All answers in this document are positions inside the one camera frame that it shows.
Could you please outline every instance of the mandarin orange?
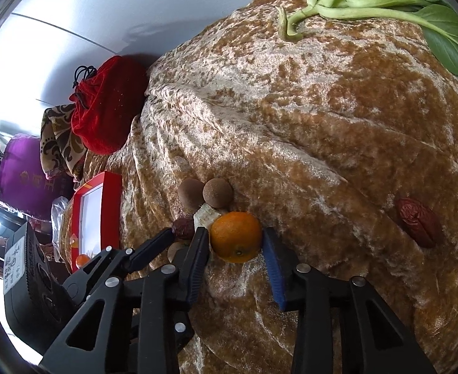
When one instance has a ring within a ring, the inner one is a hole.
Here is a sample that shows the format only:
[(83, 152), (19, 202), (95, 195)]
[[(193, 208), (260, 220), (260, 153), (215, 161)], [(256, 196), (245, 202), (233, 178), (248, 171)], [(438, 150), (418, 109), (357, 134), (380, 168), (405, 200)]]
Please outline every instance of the mandarin orange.
[(86, 254), (79, 254), (75, 259), (75, 266), (79, 269), (83, 267), (90, 260), (90, 257)]
[(212, 249), (228, 263), (244, 263), (257, 256), (262, 246), (262, 227), (252, 214), (229, 212), (210, 229)]

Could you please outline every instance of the brown velvet cloth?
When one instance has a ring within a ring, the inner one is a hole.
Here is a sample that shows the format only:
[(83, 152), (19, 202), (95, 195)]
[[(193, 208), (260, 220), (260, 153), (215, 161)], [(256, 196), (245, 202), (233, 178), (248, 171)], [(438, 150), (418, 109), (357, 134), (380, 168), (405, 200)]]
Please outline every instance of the brown velvet cloth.
[[(276, 227), (302, 262), (340, 279), (366, 276), (437, 371), (450, 373), (458, 78), (408, 23), (316, 16), (300, 25), (304, 40), (281, 41), (274, 6), (290, 12), (304, 1), (254, 0), (161, 57), (125, 147), (89, 153), (84, 178), (122, 173), (124, 247), (182, 213), (184, 178), (226, 178), (231, 209)], [(421, 249), (399, 228), (397, 195), (434, 210), (444, 244)], [(68, 233), (63, 246), (69, 257)], [(165, 252), (151, 266), (166, 262)], [(273, 303), (262, 256), (241, 265), (211, 257), (190, 316), (197, 336), (179, 356), (181, 372), (289, 372), (296, 315)]]

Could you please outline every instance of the plastic bag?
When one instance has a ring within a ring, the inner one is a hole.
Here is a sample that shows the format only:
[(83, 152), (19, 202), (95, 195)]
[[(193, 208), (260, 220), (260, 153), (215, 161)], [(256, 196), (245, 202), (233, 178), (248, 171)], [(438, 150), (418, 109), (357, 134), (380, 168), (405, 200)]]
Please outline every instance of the plastic bag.
[(53, 225), (53, 248), (54, 261), (63, 262), (60, 254), (60, 230), (63, 225), (64, 210), (68, 206), (69, 201), (65, 197), (58, 197), (53, 201), (50, 210), (50, 221)]

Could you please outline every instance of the drawstring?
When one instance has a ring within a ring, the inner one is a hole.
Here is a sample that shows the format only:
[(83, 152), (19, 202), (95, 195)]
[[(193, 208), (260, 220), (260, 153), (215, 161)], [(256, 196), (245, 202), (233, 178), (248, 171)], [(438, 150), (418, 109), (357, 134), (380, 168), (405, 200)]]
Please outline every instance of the drawstring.
[[(90, 79), (91, 77), (94, 77), (97, 74), (97, 72), (98, 71), (94, 66), (79, 66), (79, 67), (77, 67), (76, 70), (75, 70), (75, 74), (74, 74), (74, 86), (73, 86), (73, 88), (75, 88), (75, 87), (77, 87), (79, 85), (79, 77), (80, 77), (80, 75), (82, 73), (83, 73), (82, 80), (87, 80), (87, 79)], [(82, 107), (84, 107), (85, 109), (89, 109), (84, 103), (85, 99), (84, 99), (84, 96), (82, 95), (82, 93), (75, 91), (75, 95), (80, 100), (80, 104), (82, 105)]]

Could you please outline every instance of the dried red date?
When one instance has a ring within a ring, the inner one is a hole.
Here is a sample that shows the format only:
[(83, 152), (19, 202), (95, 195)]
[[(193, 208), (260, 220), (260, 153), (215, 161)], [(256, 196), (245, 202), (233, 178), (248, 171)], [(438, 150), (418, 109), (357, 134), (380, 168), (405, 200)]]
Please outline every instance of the dried red date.
[(176, 240), (192, 240), (195, 235), (195, 221), (192, 216), (178, 218), (172, 224), (172, 232)]
[(435, 247), (443, 241), (442, 225), (435, 213), (412, 198), (395, 200), (400, 224), (414, 241), (424, 248)]

